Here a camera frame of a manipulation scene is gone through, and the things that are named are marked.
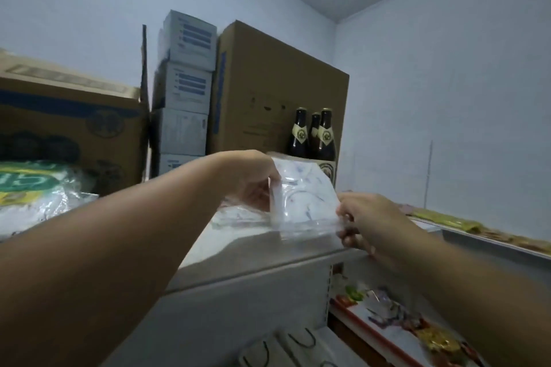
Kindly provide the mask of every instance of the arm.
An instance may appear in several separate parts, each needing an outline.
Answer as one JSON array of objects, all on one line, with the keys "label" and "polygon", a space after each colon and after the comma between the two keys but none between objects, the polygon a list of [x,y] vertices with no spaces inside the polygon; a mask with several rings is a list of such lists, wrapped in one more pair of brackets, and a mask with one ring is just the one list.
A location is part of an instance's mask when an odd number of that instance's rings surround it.
[{"label": "arm", "polygon": [[375,247],[375,258],[391,261],[492,366],[548,364],[547,289],[435,238],[382,196],[341,201],[338,213],[354,221],[343,244]]},{"label": "arm", "polygon": [[99,365],[161,296],[224,196],[278,177],[258,151],[190,162],[0,244],[3,365]]}]

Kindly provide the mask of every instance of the white wall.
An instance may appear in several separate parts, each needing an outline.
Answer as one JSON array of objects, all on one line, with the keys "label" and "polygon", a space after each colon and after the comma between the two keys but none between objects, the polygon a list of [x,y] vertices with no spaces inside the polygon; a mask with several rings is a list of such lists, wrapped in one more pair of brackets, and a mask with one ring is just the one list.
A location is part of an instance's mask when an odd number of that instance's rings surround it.
[{"label": "white wall", "polygon": [[239,19],[325,62],[333,57],[335,24],[299,0],[0,0],[0,47],[139,85],[141,24],[149,30],[151,80],[170,9],[218,32]]},{"label": "white wall", "polygon": [[337,27],[341,189],[551,240],[551,0],[385,0]]}]

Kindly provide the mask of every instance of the clear plastic packaging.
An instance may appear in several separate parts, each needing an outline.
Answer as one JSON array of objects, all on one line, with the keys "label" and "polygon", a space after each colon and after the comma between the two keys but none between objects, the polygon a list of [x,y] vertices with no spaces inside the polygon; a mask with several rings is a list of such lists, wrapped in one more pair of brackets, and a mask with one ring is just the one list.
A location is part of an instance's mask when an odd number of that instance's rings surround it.
[{"label": "clear plastic packaging", "polygon": [[0,242],[95,200],[81,192],[83,176],[60,163],[0,162]]},{"label": "clear plastic packaging", "polygon": [[270,182],[272,226],[284,240],[316,238],[344,228],[339,199],[316,163],[273,158],[281,181]]},{"label": "clear plastic packaging", "polygon": [[210,220],[214,229],[270,228],[268,212],[224,201]]}]

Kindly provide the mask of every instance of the white box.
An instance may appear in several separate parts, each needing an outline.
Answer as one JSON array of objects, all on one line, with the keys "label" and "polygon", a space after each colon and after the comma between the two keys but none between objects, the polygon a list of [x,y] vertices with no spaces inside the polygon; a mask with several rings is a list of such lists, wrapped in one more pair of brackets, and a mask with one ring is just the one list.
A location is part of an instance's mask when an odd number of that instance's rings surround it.
[{"label": "white box", "polygon": [[216,68],[216,26],[170,11],[159,32],[159,63],[172,61],[204,71]]},{"label": "white box", "polygon": [[208,115],[175,109],[153,113],[153,149],[161,154],[205,155]]},{"label": "white box", "polygon": [[209,113],[212,73],[164,61],[155,72],[153,109]]},{"label": "white box", "polygon": [[154,154],[151,160],[151,177],[157,177],[179,166],[200,158],[196,155]]}]

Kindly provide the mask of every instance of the hand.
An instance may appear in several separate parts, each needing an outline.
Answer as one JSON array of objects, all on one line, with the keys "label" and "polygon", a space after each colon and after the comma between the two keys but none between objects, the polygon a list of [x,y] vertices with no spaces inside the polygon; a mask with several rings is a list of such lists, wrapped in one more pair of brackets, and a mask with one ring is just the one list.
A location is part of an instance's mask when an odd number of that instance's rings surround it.
[{"label": "hand", "polygon": [[271,157],[250,149],[224,153],[230,163],[229,171],[236,176],[236,188],[231,197],[265,212],[270,211],[268,178],[280,176]]},{"label": "hand", "polygon": [[376,250],[377,259],[394,260],[428,235],[384,196],[340,193],[339,200],[337,214],[350,220],[350,228],[338,233],[343,245]]}]

